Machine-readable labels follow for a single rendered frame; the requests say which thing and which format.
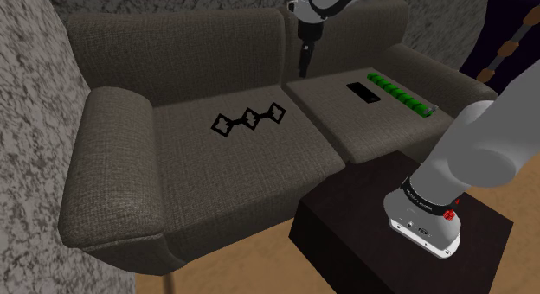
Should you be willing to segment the dark robot stand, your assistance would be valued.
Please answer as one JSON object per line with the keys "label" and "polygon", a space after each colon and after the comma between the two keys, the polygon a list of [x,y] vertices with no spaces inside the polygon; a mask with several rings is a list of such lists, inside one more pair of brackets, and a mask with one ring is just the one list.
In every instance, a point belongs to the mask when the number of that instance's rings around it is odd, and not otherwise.
{"label": "dark robot stand", "polygon": [[436,258],[392,230],[383,209],[418,166],[399,151],[348,163],[300,200],[289,237],[337,294],[489,294],[512,221],[463,194],[459,248]]}

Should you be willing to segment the black phone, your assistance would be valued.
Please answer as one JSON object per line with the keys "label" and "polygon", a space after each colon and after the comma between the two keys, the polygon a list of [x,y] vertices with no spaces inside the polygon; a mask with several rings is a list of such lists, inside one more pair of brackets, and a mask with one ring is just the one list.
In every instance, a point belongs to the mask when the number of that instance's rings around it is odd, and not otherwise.
{"label": "black phone", "polygon": [[369,88],[360,82],[349,83],[346,86],[367,104],[381,100],[376,94],[374,94]]}

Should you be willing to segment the brown fabric sofa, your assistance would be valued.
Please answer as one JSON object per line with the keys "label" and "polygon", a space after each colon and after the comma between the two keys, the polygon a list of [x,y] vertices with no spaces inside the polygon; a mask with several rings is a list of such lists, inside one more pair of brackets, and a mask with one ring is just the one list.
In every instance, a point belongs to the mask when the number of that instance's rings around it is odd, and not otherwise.
{"label": "brown fabric sofa", "polygon": [[[67,20],[90,87],[58,230],[65,246],[150,275],[293,217],[347,163],[399,150],[422,160],[488,86],[403,45],[408,5],[352,6],[327,20],[305,78],[298,20],[286,8],[80,13]],[[378,73],[428,107],[416,114]],[[381,100],[367,104],[346,85]],[[279,124],[210,129],[247,107],[286,109]]]}

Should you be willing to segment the green ribbed tool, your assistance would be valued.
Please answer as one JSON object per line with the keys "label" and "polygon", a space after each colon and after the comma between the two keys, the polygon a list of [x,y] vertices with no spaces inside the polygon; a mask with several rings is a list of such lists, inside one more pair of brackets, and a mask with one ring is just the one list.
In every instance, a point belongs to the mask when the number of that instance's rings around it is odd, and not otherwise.
{"label": "green ribbed tool", "polygon": [[430,117],[438,109],[437,105],[428,107],[422,104],[418,99],[405,93],[401,88],[392,84],[378,73],[368,73],[366,78],[423,118]]}

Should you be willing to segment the dark cabinet with wooden rods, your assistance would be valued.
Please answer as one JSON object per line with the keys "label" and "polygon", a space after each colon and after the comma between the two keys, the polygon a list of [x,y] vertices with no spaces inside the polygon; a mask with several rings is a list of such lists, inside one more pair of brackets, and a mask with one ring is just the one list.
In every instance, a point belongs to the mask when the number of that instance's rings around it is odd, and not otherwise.
{"label": "dark cabinet with wooden rods", "polygon": [[484,26],[460,71],[475,79],[482,70],[492,70],[494,75],[485,84],[501,94],[540,59],[540,12],[535,15],[538,24],[524,24],[537,6],[540,0],[488,0]]}

